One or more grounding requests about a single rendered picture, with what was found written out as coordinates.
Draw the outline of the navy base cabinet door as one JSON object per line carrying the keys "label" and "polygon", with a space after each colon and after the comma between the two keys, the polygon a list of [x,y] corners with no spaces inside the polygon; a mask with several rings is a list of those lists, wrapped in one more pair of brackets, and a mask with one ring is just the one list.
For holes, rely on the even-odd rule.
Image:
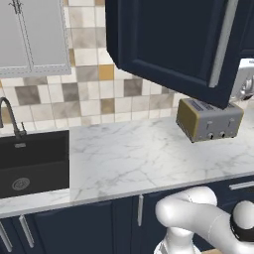
{"label": "navy base cabinet door", "polygon": [[124,197],[19,216],[12,223],[26,254],[131,254],[132,198]]}
{"label": "navy base cabinet door", "polygon": [[183,190],[179,188],[144,194],[141,225],[138,225],[139,197],[133,197],[131,254],[154,254],[155,248],[167,233],[167,228],[156,217],[156,203],[167,195]]}
{"label": "navy base cabinet door", "polygon": [[25,254],[10,218],[0,219],[0,254]]}

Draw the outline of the grey and gold toaster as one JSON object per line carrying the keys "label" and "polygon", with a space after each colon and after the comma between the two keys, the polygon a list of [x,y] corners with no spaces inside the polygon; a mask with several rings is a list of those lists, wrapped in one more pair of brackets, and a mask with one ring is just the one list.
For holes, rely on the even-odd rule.
{"label": "grey and gold toaster", "polygon": [[244,115],[235,103],[220,109],[193,98],[181,99],[176,122],[192,143],[234,138]]}

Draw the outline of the black sink basin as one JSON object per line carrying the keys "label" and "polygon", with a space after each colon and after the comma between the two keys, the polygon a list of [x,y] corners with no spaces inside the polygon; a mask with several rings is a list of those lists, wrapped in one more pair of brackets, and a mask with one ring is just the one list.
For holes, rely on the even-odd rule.
{"label": "black sink basin", "polygon": [[68,188],[68,130],[0,138],[0,198]]}

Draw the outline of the dark grey sink tap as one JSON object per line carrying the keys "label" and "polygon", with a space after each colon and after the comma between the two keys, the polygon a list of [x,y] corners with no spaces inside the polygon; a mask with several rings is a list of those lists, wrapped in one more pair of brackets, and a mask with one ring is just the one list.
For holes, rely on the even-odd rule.
{"label": "dark grey sink tap", "polygon": [[20,130],[18,128],[16,119],[15,119],[15,116],[14,116],[14,113],[13,113],[13,110],[12,110],[12,106],[10,104],[10,101],[6,97],[0,97],[0,128],[4,127],[3,120],[2,120],[2,111],[1,111],[2,103],[5,103],[6,106],[7,106],[7,110],[9,112],[10,119],[11,119],[11,122],[12,122],[12,125],[13,125],[13,130],[14,130],[15,137],[16,137],[17,140],[20,140],[23,136],[27,135],[27,131],[24,128],[23,123],[22,123],[23,129]]}

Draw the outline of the navy drawer front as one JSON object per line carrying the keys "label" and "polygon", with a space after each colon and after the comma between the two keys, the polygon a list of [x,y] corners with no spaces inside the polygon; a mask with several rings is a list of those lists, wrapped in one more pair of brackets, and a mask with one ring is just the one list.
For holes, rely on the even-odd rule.
{"label": "navy drawer front", "polygon": [[250,200],[254,202],[254,188],[230,190],[229,185],[254,181],[254,176],[215,182],[210,185],[217,197],[217,206],[230,213],[237,202]]}

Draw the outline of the white framed window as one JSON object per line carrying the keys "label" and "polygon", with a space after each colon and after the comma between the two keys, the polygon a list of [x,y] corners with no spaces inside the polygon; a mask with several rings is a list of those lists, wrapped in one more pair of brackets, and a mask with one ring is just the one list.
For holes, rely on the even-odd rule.
{"label": "white framed window", "polygon": [[64,0],[0,0],[0,78],[71,74]]}

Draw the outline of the navy wall cabinet door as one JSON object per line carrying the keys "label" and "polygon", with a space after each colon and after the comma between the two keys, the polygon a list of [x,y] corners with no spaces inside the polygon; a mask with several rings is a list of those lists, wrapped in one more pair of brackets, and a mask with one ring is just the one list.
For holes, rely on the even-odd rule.
{"label": "navy wall cabinet door", "polygon": [[239,0],[218,85],[209,80],[228,0],[105,0],[118,68],[225,108],[239,64],[254,59],[254,0]]}

